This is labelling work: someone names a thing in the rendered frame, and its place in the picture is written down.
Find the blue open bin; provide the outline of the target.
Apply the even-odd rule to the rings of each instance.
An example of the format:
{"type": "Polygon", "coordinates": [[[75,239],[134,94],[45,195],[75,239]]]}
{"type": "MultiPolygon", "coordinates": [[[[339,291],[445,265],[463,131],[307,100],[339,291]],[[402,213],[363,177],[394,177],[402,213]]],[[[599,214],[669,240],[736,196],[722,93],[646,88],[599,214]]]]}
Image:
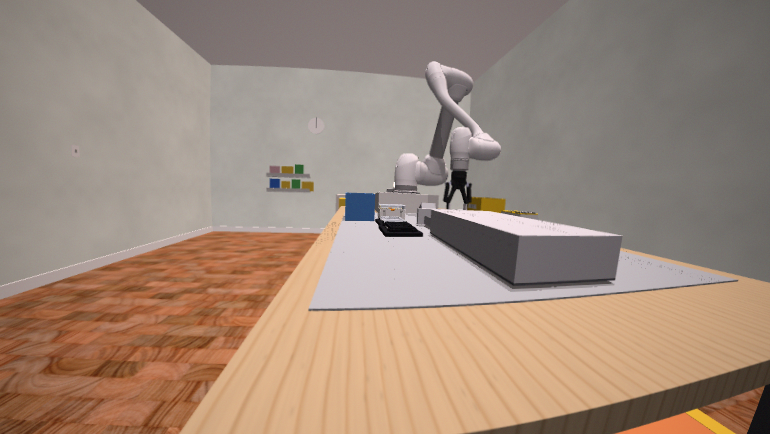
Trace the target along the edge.
{"type": "Polygon", "coordinates": [[[375,194],[345,194],[345,221],[374,221],[374,219],[375,194]]]}

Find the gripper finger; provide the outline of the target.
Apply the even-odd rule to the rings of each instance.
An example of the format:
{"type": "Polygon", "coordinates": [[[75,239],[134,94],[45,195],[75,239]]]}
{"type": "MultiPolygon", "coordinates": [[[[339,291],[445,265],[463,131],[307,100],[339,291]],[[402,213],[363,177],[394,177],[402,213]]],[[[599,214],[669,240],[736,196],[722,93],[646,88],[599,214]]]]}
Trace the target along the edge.
{"type": "Polygon", "coordinates": [[[455,193],[455,191],[456,191],[456,189],[457,189],[457,187],[459,185],[459,183],[457,182],[455,187],[454,187],[454,189],[452,189],[453,187],[451,188],[451,192],[450,192],[450,194],[448,196],[450,184],[451,184],[451,182],[445,182],[445,192],[444,192],[443,201],[446,202],[446,209],[450,209],[450,206],[451,206],[450,202],[451,202],[452,197],[453,197],[453,195],[454,195],[454,193],[455,193]]]}
{"type": "Polygon", "coordinates": [[[471,186],[472,186],[471,183],[467,183],[466,184],[466,187],[467,187],[466,188],[467,189],[467,196],[466,196],[464,183],[461,183],[462,190],[460,190],[460,191],[461,191],[462,198],[463,198],[463,201],[464,201],[463,210],[467,210],[468,204],[472,202],[472,200],[471,200],[471,186]]]}

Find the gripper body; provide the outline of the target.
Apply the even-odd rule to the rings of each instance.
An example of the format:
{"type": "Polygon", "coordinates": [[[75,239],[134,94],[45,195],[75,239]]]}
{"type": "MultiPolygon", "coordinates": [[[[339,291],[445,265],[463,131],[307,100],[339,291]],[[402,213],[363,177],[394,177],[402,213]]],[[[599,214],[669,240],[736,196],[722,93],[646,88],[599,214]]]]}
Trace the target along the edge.
{"type": "Polygon", "coordinates": [[[458,185],[457,189],[462,190],[461,183],[464,183],[464,187],[465,187],[465,185],[467,184],[466,178],[467,178],[467,172],[466,171],[452,171],[451,172],[451,180],[452,181],[450,181],[452,187],[454,188],[456,183],[458,182],[459,185],[458,185]],[[457,178],[460,178],[460,179],[457,179],[457,178]]]}

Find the yellow open-top bin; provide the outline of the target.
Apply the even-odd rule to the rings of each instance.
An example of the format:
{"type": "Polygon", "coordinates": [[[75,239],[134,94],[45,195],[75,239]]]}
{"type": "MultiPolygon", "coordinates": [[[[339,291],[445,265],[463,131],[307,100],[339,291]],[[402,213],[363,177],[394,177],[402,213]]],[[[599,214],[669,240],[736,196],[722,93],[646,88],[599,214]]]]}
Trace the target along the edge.
{"type": "Polygon", "coordinates": [[[468,204],[468,209],[470,211],[491,211],[496,213],[501,213],[502,210],[505,211],[505,201],[506,199],[491,199],[491,198],[483,198],[478,197],[474,198],[472,197],[472,202],[468,204]]]}

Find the black multi-well assay plate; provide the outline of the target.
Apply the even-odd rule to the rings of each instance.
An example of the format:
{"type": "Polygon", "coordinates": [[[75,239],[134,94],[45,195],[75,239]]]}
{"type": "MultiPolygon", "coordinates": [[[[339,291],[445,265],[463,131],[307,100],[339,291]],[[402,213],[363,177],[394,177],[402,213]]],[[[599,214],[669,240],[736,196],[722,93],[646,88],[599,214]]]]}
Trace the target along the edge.
{"type": "Polygon", "coordinates": [[[393,229],[395,232],[412,232],[412,229],[416,232],[416,228],[407,222],[385,222],[384,226],[389,228],[390,232],[393,232],[393,229]]]}

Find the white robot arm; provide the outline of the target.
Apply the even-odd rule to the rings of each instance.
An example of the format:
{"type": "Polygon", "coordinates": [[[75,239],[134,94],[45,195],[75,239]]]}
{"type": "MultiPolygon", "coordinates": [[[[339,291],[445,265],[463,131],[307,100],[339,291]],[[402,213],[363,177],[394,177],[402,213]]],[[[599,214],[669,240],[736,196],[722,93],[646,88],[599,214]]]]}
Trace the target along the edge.
{"type": "Polygon", "coordinates": [[[448,169],[443,156],[454,118],[464,127],[456,128],[451,135],[450,170],[467,171],[469,159],[494,160],[501,152],[501,146],[483,133],[458,106],[473,88],[470,76],[435,61],[427,65],[425,74],[431,91],[442,105],[430,153],[422,161],[423,164],[414,154],[401,155],[395,167],[395,187],[387,189],[387,192],[420,194],[417,185],[438,186],[446,182],[448,169]]]}

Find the grey bench mat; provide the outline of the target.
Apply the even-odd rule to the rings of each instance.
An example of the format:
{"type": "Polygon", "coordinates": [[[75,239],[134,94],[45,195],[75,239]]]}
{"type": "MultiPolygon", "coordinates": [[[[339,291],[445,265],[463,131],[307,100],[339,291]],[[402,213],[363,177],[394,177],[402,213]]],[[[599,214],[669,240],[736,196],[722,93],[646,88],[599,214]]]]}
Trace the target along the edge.
{"type": "Polygon", "coordinates": [[[375,219],[344,214],[308,311],[507,304],[738,281],[620,251],[613,281],[513,286],[430,234],[415,213],[405,221],[423,237],[385,237],[375,219]]]}

